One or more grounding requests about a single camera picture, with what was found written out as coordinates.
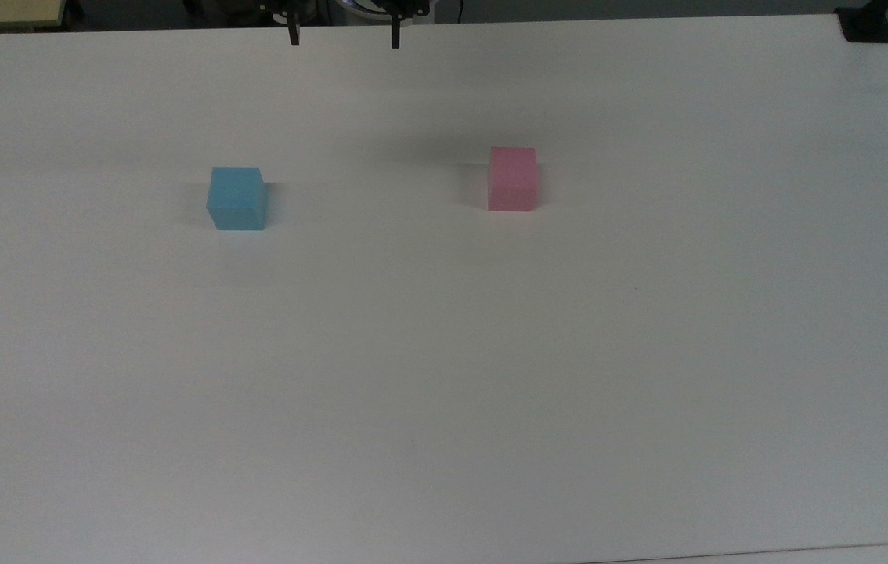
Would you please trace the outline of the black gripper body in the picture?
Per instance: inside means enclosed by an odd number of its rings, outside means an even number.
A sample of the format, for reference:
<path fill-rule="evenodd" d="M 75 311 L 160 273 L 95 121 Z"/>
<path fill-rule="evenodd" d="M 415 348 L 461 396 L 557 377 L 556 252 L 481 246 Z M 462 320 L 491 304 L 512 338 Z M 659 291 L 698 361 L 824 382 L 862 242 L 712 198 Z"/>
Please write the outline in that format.
<path fill-rule="evenodd" d="M 289 15 L 307 5 L 309 1 L 257 1 L 255 6 L 282 16 Z M 353 1 L 358 9 L 384 14 L 391 19 L 405 20 L 427 16 L 433 1 Z"/>

